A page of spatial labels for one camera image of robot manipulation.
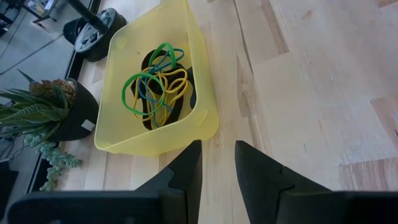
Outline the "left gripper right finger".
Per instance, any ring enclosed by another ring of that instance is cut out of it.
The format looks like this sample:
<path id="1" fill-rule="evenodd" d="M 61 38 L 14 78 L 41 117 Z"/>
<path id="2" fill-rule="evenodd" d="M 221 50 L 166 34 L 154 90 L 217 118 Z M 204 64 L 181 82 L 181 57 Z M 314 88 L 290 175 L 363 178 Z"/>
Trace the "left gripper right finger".
<path id="1" fill-rule="evenodd" d="M 397 223 L 397 192 L 330 190 L 242 140 L 235 164 L 251 223 Z"/>

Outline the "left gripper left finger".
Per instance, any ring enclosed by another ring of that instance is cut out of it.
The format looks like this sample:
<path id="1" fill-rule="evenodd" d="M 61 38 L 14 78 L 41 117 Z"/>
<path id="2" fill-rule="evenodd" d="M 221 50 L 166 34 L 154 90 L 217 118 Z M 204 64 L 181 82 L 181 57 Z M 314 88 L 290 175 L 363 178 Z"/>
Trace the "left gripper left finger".
<path id="1" fill-rule="evenodd" d="M 197 223 L 202 142 L 194 140 L 136 190 L 57 191 L 14 202 L 8 223 Z"/>

